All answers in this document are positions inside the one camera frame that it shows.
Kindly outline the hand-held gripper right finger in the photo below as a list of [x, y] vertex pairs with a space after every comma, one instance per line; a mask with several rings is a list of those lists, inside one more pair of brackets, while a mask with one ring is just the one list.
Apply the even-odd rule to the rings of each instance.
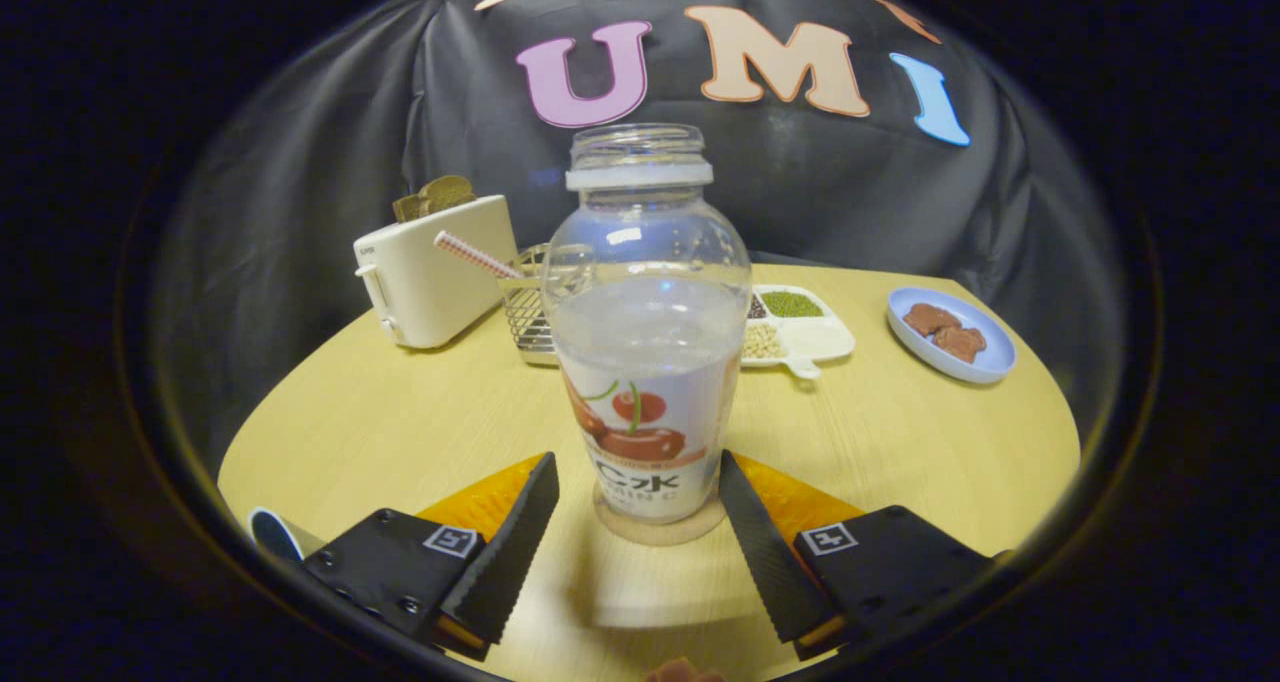
[[905, 505], [864, 512], [733, 450], [719, 467], [765, 613], [803, 660], [895, 647], [995, 564]]

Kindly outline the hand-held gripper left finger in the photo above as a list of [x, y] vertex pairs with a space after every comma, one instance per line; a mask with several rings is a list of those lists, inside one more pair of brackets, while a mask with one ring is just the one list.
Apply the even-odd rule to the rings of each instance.
[[559, 491], [547, 450], [416, 514], [376, 509], [302, 567], [401, 635], [481, 662], [503, 636]]

